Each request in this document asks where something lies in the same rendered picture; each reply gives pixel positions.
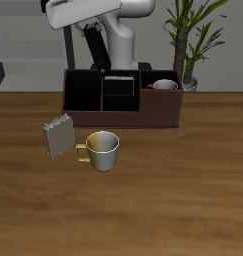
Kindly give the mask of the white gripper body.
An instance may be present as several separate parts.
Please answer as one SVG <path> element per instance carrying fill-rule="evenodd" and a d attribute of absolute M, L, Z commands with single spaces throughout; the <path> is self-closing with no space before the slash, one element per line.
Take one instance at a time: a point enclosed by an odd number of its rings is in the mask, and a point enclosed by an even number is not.
<path fill-rule="evenodd" d="M 46 14 L 52 29 L 60 29 L 121 7 L 121 0 L 49 0 Z"/>

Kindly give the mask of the black book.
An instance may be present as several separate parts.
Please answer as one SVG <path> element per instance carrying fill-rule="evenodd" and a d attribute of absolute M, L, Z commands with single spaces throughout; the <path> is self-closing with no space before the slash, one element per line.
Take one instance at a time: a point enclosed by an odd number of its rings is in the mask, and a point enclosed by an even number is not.
<path fill-rule="evenodd" d="M 103 89 L 106 95 L 133 95 L 133 76 L 106 76 L 103 82 Z"/>
<path fill-rule="evenodd" d="M 105 77 L 110 72 L 111 62 L 101 35 L 101 31 L 96 31 L 95 23 L 87 24 L 85 27 L 88 27 L 88 31 L 85 35 L 86 42 L 98 75 L 100 77 Z"/>

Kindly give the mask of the dark brown desk caddy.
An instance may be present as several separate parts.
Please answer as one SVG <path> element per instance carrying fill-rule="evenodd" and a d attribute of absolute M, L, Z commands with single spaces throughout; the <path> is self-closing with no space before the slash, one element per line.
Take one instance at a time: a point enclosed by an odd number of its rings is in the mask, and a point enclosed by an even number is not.
<path fill-rule="evenodd" d="M 91 70 L 64 71 L 62 111 L 76 128 L 177 128 L 183 96 L 175 90 L 150 89 L 158 80 L 180 81 L 173 70 L 113 70 L 112 76 L 135 78 L 132 95 L 106 95 L 103 80 Z"/>

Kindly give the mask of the grey book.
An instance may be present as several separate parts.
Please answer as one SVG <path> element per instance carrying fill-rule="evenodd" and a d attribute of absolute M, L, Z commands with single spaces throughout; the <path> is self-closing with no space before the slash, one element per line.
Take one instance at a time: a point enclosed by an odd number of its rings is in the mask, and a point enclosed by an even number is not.
<path fill-rule="evenodd" d="M 72 117 L 67 113 L 42 126 L 47 155 L 53 159 L 75 145 Z"/>

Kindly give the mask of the yellow and white mug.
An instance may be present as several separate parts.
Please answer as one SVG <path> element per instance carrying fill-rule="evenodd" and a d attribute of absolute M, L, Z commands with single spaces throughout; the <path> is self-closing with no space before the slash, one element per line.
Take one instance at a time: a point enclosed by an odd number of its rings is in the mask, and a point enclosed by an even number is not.
<path fill-rule="evenodd" d="M 75 146 L 75 156 L 78 161 L 90 163 L 96 170 L 106 172 L 116 164 L 119 144 L 119 138 L 114 133 L 98 131 L 89 135 L 84 144 Z M 86 149 L 89 157 L 81 157 L 80 149 Z"/>

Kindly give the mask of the green pot plant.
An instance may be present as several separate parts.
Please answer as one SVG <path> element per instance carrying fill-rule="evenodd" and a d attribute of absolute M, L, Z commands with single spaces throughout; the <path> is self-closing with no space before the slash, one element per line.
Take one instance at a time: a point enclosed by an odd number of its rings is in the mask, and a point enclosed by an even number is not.
<path fill-rule="evenodd" d="M 195 0 L 174 0 L 175 12 L 167 9 L 171 18 L 163 26 L 166 30 L 166 25 L 170 24 L 174 29 L 173 32 L 168 31 L 172 39 L 170 44 L 175 48 L 173 69 L 178 73 L 186 92 L 195 92 L 198 86 L 197 79 L 192 76 L 195 63 L 207 60 L 205 53 L 208 50 L 224 44 L 224 41 L 218 41 L 222 28 L 207 38 L 212 21 L 202 27 L 198 27 L 198 24 L 228 0 L 216 0 L 213 3 L 206 0 L 198 10 L 193 8 L 194 2 Z"/>

